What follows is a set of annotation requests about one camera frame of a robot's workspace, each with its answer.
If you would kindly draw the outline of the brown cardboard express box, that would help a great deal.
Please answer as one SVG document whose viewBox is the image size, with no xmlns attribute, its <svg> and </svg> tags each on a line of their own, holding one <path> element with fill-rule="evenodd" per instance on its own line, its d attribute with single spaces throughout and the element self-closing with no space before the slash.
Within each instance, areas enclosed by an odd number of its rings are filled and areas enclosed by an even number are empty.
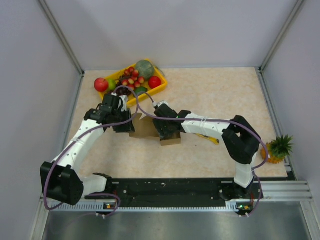
<svg viewBox="0 0 320 240">
<path fill-rule="evenodd" d="M 182 143 L 181 134 L 179 132 L 174 133 L 171 137 L 161 139 L 153 124 L 153 119 L 149 116 L 143 116 L 140 112 L 133 119 L 132 123 L 135 132 L 129 133 L 130 138 L 158 142 L 162 147 L 180 145 Z"/>
</svg>

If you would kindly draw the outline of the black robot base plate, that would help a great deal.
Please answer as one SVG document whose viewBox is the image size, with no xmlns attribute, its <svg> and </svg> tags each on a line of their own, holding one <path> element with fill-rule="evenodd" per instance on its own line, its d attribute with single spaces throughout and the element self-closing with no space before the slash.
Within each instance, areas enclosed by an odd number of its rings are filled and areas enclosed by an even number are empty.
<svg viewBox="0 0 320 240">
<path fill-rule="evenodd" d="M 224 207 L 263 195 L 257 182 L 243 190 L 231 178 L 114 178 L 105 193 L 117 195 L 123 208 Z"/>
</svg>

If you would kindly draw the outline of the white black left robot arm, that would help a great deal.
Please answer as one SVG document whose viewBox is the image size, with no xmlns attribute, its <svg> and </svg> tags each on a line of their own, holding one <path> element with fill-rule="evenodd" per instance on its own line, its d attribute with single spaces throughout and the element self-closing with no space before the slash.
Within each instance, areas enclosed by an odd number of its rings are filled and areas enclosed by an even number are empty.
<svg viewBox="0 0 320 240">
<path fill-rule="evenodd" d="M 62 153 L 51 162 L 45 161 L 40 167 L 45 198 L 74 206 L 90 194 L 97 193 L 105 199 L 113 194 L 114 187 L 108 183 L 110 176 L 94 173 L 89 177 L 80 177 L 79 170 L 95 141 L 108 128 L 115 133 L 135 131 L 127 102 L 126 95 L 106 94 L 102 103 L 85 113 L 78 131 Z"/>
</svg>

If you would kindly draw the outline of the yellow utility knife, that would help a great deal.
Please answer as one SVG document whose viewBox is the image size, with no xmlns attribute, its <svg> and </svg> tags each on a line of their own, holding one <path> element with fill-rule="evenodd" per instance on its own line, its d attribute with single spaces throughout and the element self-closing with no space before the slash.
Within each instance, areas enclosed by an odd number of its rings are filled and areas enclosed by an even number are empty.
<svg viewBox="0 0 320 240">
<path fill-rule="evenodd" d="M 219 145 L 220 144 L 220 141 L 217 138 L 206 136 L 206 135 L 202 135 L 202 134 L 199 134 L 199 133 L 196 133 L 195 135 L 197 135 L 200 138 L 209 140 L 210 142 L 212 142 L 215 145 Z"/>
</svg>

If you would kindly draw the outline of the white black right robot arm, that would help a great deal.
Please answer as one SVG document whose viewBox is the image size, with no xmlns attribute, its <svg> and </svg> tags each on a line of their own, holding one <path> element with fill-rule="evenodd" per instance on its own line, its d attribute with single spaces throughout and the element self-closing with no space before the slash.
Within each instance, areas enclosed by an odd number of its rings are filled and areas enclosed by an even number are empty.
<svg viewBox="0 0 320 240">
<path fill-rule="evenodd" d="M 261 137 L 240 115 L 231 120 L 215 121 L 212 118 L 181 110 L 177 113 L 166 101 L 153 105 L 155 111 L 153 124 L 162 140 L 175 133 L 198 134 L 224 143 L 230 157 L 235 161 L 233 192 L 245 198 L 252 191 L 252 167 Z"/>
</svg>

